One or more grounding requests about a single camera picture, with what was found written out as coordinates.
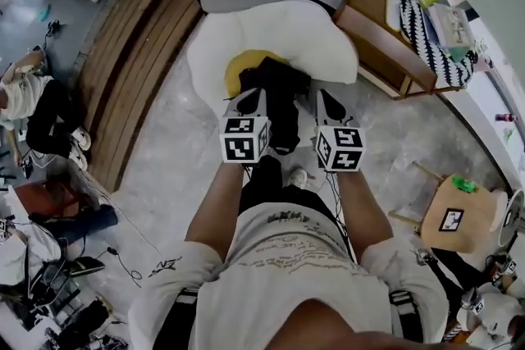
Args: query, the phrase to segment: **bottle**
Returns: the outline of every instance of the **bottle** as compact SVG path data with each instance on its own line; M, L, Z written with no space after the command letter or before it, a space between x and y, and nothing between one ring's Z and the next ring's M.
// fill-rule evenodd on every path
M512 123L513 121L517 121L518 118L514 114L496 114L495 120L496 121L507 121L509 123Z

